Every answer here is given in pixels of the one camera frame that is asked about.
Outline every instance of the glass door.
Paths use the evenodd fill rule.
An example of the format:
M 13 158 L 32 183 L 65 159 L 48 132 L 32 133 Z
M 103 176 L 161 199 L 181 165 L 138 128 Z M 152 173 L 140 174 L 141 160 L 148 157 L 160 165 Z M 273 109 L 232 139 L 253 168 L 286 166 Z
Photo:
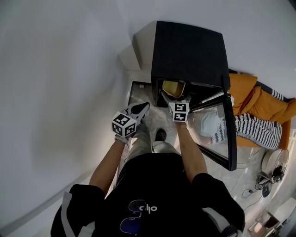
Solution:
M 236 170 L 236 129 L 229 94 L 190 107 L 188 124 L 202 153 L 224 168 Z

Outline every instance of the black cabinet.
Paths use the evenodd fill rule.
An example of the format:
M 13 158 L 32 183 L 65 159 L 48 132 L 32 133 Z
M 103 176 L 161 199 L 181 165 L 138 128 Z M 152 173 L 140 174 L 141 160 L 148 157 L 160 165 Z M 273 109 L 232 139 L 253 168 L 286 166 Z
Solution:
M 222 34 L 192 25 L 158 21 L 151 83 L 154 105 L 167 107 L 161 95 L 163 81 L 186 83 L 183 94 L 191 94 L 192 121 L 200 118 L 217 121 L 219 128 L 217 134 L 212 134 L 214 137 L 203 136 L 205 133 L 198 131 L 192 121 L 189 125 L 201 138 L 198 146 L 206 156 L 228 170 L 235 170 L 236 133 L 227 94 L 230 80 Z M 226 152 L 215 148 L 215 144 L 221 142 L 226 144 Z

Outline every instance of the black t-shirt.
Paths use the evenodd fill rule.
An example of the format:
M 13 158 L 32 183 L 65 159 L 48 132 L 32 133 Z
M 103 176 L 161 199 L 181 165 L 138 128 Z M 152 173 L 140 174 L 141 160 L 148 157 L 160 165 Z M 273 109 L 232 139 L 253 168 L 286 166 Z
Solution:
M 198 174 L 189 183 L 181 156 L 144 154 L 128 161 L 105 199 L 96 186 L 74 185 L 67 219 L 76 236 L 95 221 L 92 236 L 220 236 L 202 210 L 210 207 L 243 231 L 245 215 L 223 182 Z M 58 210 L 52 236 L 65 236 Z

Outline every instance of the yellow object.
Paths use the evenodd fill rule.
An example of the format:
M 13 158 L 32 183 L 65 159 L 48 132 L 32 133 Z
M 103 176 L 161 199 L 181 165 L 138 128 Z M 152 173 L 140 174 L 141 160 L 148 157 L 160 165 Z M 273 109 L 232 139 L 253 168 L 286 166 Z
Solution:
M 257 77 L 245 74 L 229 74 L 230 89 L 229 93 L 234 97 L 233 113 L 238 115 L 241 111 L 242 103 L 253 90 Z
M 259 97 L 247 113 L 259 119 L 274 122 L 282 116 L 287 107 L 288 103 L 278 100 L 261 89 Z
M 242 110 L 239 112 L 239 114 L 244 114 L 249 109 L 251 109 L 255 102 L 258 100 L 260 93 L 261 87 L 254 87 L 250 94 L 246 97 L 245 101 L 242 103 L 240 107 Z
M 184 91 L 185 83 L 175 81 L 163 81 L 162 89 L 170 96 L 179 98 Z
M 288 102 L 288 108 L 286 111 L 277 119 L 279 124 L 284 124 L 289 121 L 292 117 L 296 116 L 296 99 Z

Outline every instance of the striped fabric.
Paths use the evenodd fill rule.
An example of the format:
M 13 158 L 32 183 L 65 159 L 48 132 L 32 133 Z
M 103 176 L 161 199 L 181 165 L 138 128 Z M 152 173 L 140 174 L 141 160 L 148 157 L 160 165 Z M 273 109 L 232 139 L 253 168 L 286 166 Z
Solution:
M 272 94 L 273 97 L 277 98 L 278 100 L 284 101 L 284 96 L 280 94 L 279 92 L 275 91 L 272 89 Z
M 219 143 L 225 139 L 227 139 L 227 131 L 225 118 L 223 118 L 219 125 L 218 132 L 216 132 L 215 135 L 211 137 L 210 143 Z
M 284 101 L 284 96 L 272 90 L 273 97 Z M 281 141 L 283 127 L 277 122 L 265 121 L 245 113 L 235 116 L 236 135 L 249 139 L 258 146 L 276 150 Z M 219 125 L 218 132 L 211 137 L 210 143 L 219 143 L 227 139 L 225 119 Z
M 283 133 L 279 123 L 261 120 L 248 113 L 235 116 L 235 127 L 237 136 L 272 150 L 278 148 Z

